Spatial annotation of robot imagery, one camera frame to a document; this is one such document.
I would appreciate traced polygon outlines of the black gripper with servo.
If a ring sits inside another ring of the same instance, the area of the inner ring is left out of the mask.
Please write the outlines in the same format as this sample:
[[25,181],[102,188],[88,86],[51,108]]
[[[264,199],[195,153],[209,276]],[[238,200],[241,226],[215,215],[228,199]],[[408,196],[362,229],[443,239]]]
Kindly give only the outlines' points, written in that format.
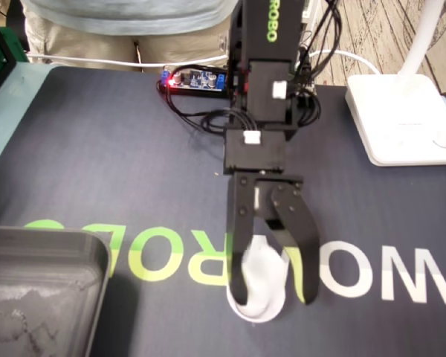
[[227,278],[233,299],[245,306],[248,288],[243,256],[252,240],[253,218],[266,220],[288,255],[297,297],[306,305],[318,296],[318,229],[303,199],[303,179],[280,173],[236,171],[228,183]]

